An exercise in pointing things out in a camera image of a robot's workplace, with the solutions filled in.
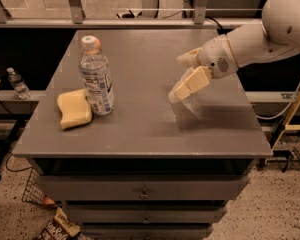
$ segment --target clear bottle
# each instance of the clear bottle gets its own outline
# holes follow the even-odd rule
[[[17,93],[18,97],[22,100],[29,99],[31,97],[31,93],[28,86],[23,81],[22,76],[13,68],[8,68],[7,72],[8,80]]]
[[[85,51],[79,69],[87,101],[96,115],[107,115],[114,105],[108,58],[99,50],[94,36],[85,36],[81,41]]]

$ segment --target bottle label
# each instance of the bottle label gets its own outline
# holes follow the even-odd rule
[[[100,69],[79,67],[87,100],[96,114],[105,115],[111,112],[114,103],[111,75],[108,65]]]
[[[23,80],[11,82],[11,85],[18,94],[26,93],[29,91],[28,86],[26,86]]]

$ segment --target drawer cabinet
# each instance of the drawer cabinet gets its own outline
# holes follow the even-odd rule
[[[212,224],[219,222],[227,209],[220,206],[207,206],[198,202],[173,203],[114,202],[88,205],[65,204],[67,216],[76,223],[188,223]]]
[[[40,176],[55,200],[231,200],[248,184],[244,175]]]
[[[97,239],[193,239],[208,237],[213,228],[205,224],[193,225],[81,225],[87,236]]]

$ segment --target wire basket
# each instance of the wire basket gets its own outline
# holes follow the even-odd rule
[[[22,195],[22,202],[34,204],[46,210],[57,209],[57,207],[59,206],[57,203],[45,204],[46,195],[41,191],[36,183],[36,178],[38,177],[38,175],[39,174],[34,169],[30,170],[27,184]]]

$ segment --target table top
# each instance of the table top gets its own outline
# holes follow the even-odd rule
[[[109,59],[115,107],[63,131],[59,94],[83,88],[81,38],[95,35]],[[176,57],[215,30],[77,31],[13,154],[25,158],[265,158],[270,146],[236,74],[180,104],[168,93],[185,71]]]

